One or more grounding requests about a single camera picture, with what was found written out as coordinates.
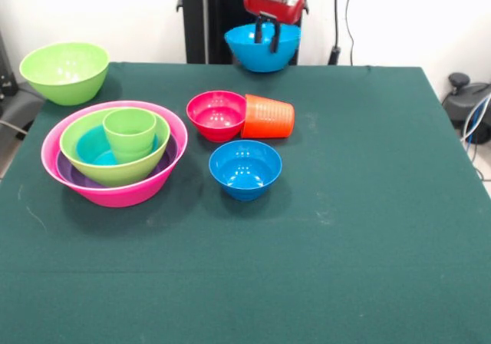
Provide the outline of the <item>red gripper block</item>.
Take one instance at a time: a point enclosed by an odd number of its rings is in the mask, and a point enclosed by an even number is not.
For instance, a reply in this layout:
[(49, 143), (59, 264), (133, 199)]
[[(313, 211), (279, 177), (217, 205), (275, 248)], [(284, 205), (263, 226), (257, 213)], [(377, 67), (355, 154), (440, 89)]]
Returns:
[[(271, 38), (270, 52), (275, 54), (278, 50), (281, 24), (296, 24), (302, 16), (305, 8), (305, 0), (243, 0), (247, 12), (254, 15), (265, 15), (272, 20), (274, 34)], [(262, 42), (262, 16), (255, 21), (254, 43)]]

